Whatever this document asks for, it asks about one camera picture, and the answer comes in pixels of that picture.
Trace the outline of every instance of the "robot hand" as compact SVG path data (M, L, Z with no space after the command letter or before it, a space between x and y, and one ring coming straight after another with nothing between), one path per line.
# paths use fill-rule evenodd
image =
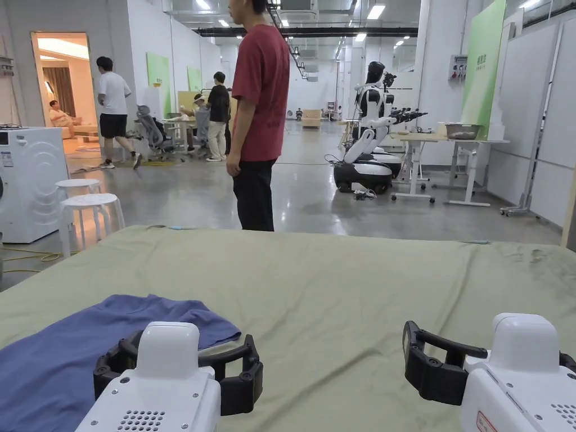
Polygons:
M404 326L405 377L420 396L462 406L464 432L573 432L576 363L559 352L556 329L538 315L497 315L491 351ZM441 362L424 353L446 351Z
M76 432L213 432L220 416L251 412L264 368L252 336L206 357L199 337L193 324L155 322L121 339L96 363L96 402ZM226 364L240 358L240 375L226 378Z

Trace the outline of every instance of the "caster wheel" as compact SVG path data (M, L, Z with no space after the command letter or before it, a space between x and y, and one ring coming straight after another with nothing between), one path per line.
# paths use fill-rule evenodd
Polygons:
M346 183L345 181L339 181L338 183L336 183L336 187L343 194L349 194L350 192L352 192L352 184Z
M387 190L388 190L387 184L379 184L378 186L374 187L374 193L376 195L383 195L386 193Z

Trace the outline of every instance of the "gray floor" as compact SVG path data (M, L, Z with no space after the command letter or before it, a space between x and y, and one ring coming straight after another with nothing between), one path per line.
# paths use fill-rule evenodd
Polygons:
M461 199L463 192L434 191L437 203L402 199L392 202L389 193L373 201L355 201L351 194L336 191L332 168L324 155L339 156L336 149L342 128L323 124L320 131L302 131L296 122L287 124L283 156L274 167L272 190L274 218L278 231L329 233L418 240L512 241L558 244L560 233L554 226L534 217L500 216L502 202L492 196L475 198L492 207L448 206L450 196ZM95 166L98 159L70 159L74 171ZM224 164L192 160L170 167L141 167L94 171L78 175L100 179L103 191L116 194L122 203L127 225L168 225L196 228L239 229L232 181ZM446 173L433 174L433 180L447 181ZM94 223L86 213L88 243L95 242ZM58 234L32 245L35 251L60 252ZM5 259L22 256L7 251ZM42 270L50 263L39 259L5 263L5 270ZM0 290L31 276L31 272L5 273Z

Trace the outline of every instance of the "yellow cable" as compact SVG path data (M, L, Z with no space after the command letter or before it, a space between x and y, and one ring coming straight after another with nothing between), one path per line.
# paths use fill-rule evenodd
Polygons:
M28 256L19 256L16 258L8 258L4 261L17 261L17 260L25 260L29 258L40 258L40 261L43 263L49 263L52 261L56 261L57 259L62 258L62 253L60 252L39 252L39 251L29 251L27 249L17 249L17 248L4 248L5 251L12 251L12 252L25 252L25 253L33 253L34 255ZM78 251L72 251L72 255L78 253ZM22 269L22 270L4 270L3 273L15 273L15 272L32 272L32 273L39 273L41 270L33 270L33 269Z

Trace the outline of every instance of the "blue towel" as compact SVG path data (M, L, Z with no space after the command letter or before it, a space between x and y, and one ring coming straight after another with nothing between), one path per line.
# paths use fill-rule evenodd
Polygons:
M240 337L199 301L113 295L0 351L0 432L73 432L94 404L98 357L151 321L195 324L200 349Z

